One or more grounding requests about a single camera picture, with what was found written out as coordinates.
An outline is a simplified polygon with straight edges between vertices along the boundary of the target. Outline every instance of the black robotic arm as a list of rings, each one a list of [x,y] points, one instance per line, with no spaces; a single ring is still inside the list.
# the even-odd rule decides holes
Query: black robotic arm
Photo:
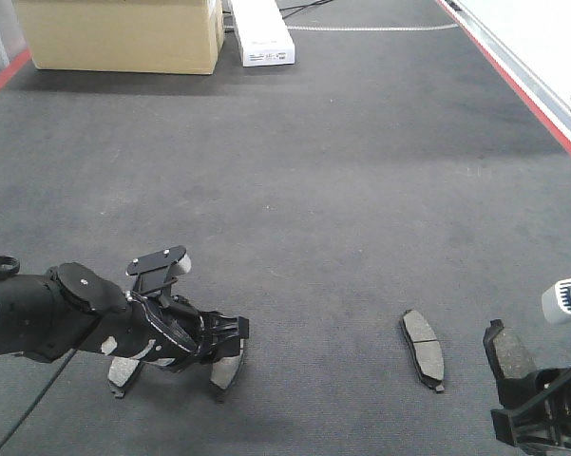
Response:
[[[19,275],[15,258],[0,256],[0,354],[48,363],[70,349],[114,356],[110,374],[120,377],[113,382],[117,397],[140,363],[169,371],[214,364],[212,381],[226,390],[242,361],[249,322],[199,311],[171,295],[190,266],[181,246],[136,258],[127,268],[134,286],[124,293],[79,263]]]

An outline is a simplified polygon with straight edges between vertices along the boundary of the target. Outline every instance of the floor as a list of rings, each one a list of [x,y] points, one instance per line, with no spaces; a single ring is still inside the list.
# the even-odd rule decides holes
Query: floor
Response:
[[[450,21],[356,0],[290,23]],[[0,252],[127,287],[128,261],[182,243],[178,293],[252,322],[225,404],[201,367],[116,401],[109,359],[78,353],[2,455],[519,454],[494,439],[481,340],[502,318],[571,364],[540,309],[571,276],[571,160],[459,29],[292,34],[294,66],[243,68],[228,35],[211,77],[27,65],[0,92]],[[416,377],[410,308],[444,394]],[[0,438],[57,367],[0,357]]]

